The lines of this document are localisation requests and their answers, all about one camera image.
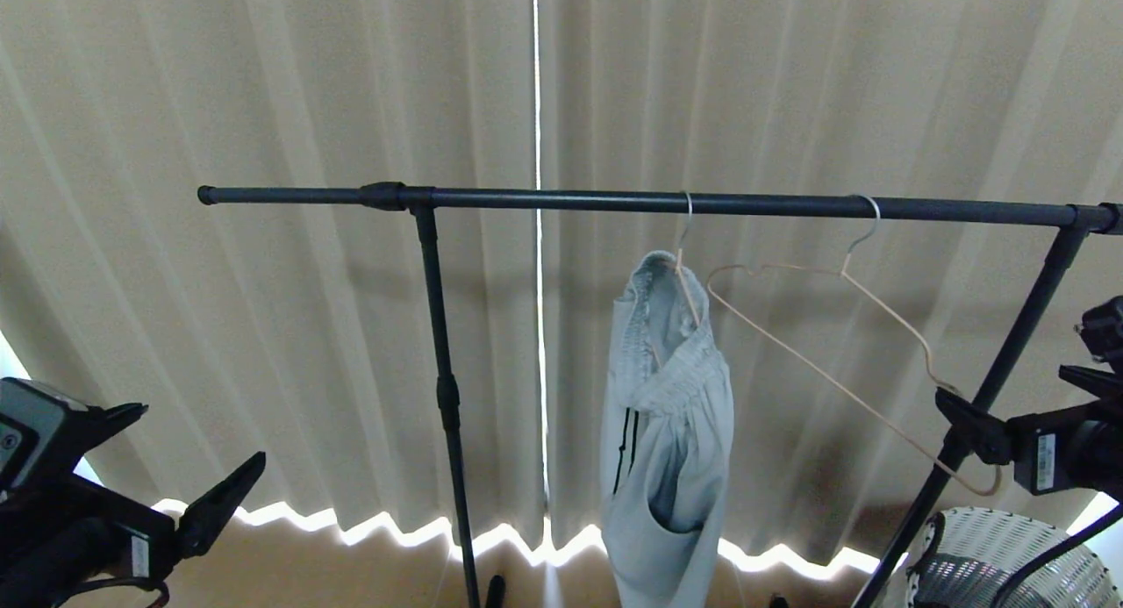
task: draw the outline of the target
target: barcode sticker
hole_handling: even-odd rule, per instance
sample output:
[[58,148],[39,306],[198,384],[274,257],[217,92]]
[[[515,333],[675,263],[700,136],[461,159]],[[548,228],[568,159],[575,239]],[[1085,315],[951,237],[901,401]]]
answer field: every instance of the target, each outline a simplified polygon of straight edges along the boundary
[[133,536],[133,577],[148,577],[148,541]]
[[1038,437],[1038,491],[1051,490],[1057,466],[1057,436]]

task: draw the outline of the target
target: laundry basket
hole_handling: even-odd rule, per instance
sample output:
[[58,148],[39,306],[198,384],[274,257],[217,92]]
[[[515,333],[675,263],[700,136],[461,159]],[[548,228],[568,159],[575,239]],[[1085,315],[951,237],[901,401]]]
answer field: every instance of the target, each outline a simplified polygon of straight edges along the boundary
[[[928,521],[923,555],[907,569],[906,606],[989,608],[1007,577],[1066,537],[1057,527],[1006,511],[941,511]],[[1004,608],[1120,606],[1107,569],[1080,545],[1030,575]]]

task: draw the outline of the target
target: clothing rack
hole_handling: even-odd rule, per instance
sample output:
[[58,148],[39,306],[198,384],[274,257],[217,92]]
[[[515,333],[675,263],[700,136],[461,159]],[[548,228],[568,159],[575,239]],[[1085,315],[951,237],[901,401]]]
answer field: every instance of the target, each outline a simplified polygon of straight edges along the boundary
[[[468,503],[464,489],[464,452],[460,446],[459,391],[453,375],[445,319],[445,297],[440,281],[440,262],[437,255],[438,207],[476,209],[554,209],[582,211],[633,211],[650,214],[686,214],[687,199],[683,193],[637,191],[530,191],[514,189],[440,189],[408,187],[396,182],[380,182],[357,189],[294,189],[294,188],[213,188],[200,187],[199,200],[204,205],[291,203],[291,205],[362,205],[385,211],[410,211],[417,220],[418,239],[424,261],[426,289],[429,297],[429,316],[432,323],[433,347],[437,357],[437,406],[440,409],[448,461],[453,474],[456,501],[456,520],[460,545],[464,550],[464,575],[468,605],[480,608],[480,589],[476,562],[472,548],[472,529],[468,523]],[[691,193],[694,214],[729,216],[783,216],[818,218],[870,218],[874,211],[866,200],[855,197],[831,196],[758,196],[724,193]],[[999,389],[1010,378],[1014,364],[1025,348],[1038,321],[1057,291],[1065,272],[1076,258],[1085,237],[1092,233],[1123,235],[1121,211],[1123,205],[1038,205],[1021,202],[987,202],[970,200],[933,200],[912,198],[878,198],[880,217],[898,220],[933,220],[982,223],[1019,226],[1046,226],[1059,229],[1046,255],[1014,325],[998,350],[983,383],[975,394],[976,407],[987,411],[994,405]],[[969,450],[957,438],[946,436],[939,457],[952,470],[958,470]],[[868,608],[885,588],[901,555],[920,533],[935,506],[949,477],[933,465],[912,507],[898,525],[880,563],[861,592],[853,608]],[[492,579],[485,606],[499,608],[503,600],[504,582]]]

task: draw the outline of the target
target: hanger hook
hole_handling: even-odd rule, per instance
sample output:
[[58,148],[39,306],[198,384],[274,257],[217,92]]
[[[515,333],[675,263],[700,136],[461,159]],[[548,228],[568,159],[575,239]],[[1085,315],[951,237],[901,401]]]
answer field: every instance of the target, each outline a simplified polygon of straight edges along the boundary
[[874,207],[874,225],[869,227],[869,230],[866,232],[866,235],[862,235],[861,237],[859,237],[858,239],[855,239],[850,244],[850,247],[847,248],[847,251],[846,251],[847,255],[849,255],[850,253],[853,253],[853,249],[859,244],[861,244],[862,242],[865,242],[865,241],[869,239],[870,237],[873,237],[874,234],[877,233],[877,223],[882,221],[882,208],[877,206],[877,200],[874,200],[869,196],[864,196],[861,193],[851,193],[850,196],[857,196],[858,198],[865,198],[866,201],[869,202],[869,205],[871,207]]
[[678,234],[678,242],[675,245],[675,249],[679,255],[683,254],[683,243],[686,242],[686,233],[691,230],[691,223],[694,221],[694,200],[691,199],[691,192],[684,191],[686,194],[686,225],[683,226],[683,232]]

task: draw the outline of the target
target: brown floor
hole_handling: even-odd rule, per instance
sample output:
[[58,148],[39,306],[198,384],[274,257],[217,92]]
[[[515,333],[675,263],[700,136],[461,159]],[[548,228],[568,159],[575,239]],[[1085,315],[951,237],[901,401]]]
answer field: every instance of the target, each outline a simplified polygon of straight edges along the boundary
[[[183,562],[172,574],[170,606],[466,606],[463,568],[451,561],[445,569],[447,553],[444,539],[404,548],[389,533],[377,532],[346,546],[335,529],[309,534],[285,521],[264,527],[234,521],[207,556]],[[586,550],[555,569],[530,566],[504,543],[483,554],[478,568],[482,592],[493,574],[504,574],[509,608],[619,606],[608,560],[597,550]],[[741,606],[734,575],[733,566],[719,559],[707,606]],[[741,573],[745,605],[754,608],[767,606],[773,592],[786,596],[793,608],[849,606],[862,580],[861,573],[849,572],[831,582],[815,582],[783,565]],[[138,591],[111,589],[76,598],[67,607],[144,607],[150,599]]]

